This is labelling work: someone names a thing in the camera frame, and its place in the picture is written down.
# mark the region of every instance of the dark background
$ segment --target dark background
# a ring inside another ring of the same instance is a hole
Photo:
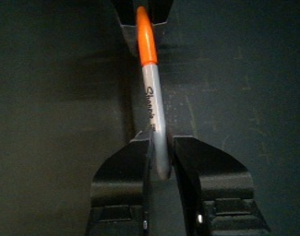
[[[176,0],[159,49],[169,128],[243,162],[300,235],[300,1]],[[110,1],[0,1],[2,236],[85,234],[94,172],[148,125]]]

